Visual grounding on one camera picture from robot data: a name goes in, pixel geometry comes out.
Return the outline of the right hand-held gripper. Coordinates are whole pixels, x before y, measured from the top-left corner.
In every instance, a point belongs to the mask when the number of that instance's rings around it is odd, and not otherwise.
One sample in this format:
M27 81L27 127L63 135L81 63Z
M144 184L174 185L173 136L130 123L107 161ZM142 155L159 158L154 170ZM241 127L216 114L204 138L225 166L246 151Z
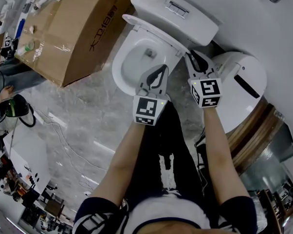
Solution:
M186 53L184 58L190 76L190 92L197 105L200 108L217 107L222 98L222 83L217 72L211 72L215 67L213 61L197 50Z

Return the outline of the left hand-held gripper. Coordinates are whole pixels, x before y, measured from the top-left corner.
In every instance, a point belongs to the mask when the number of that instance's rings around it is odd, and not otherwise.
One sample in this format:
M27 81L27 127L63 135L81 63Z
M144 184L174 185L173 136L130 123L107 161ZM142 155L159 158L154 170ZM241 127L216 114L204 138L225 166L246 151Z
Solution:
M166 88L169 68L156 65L144 72L133 96L133 120L135 123L155 126L166 104Z

